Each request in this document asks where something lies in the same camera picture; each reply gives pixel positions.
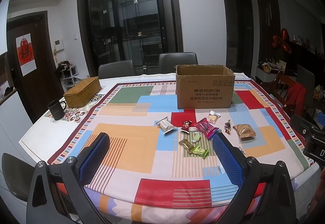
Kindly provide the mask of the person's right hand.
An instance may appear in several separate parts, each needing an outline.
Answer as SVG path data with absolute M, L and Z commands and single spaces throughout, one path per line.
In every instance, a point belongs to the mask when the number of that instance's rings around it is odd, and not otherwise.
M 306 223 L 324 223 L 324 170 L 321 172 L 319 185 L 311 200 Z

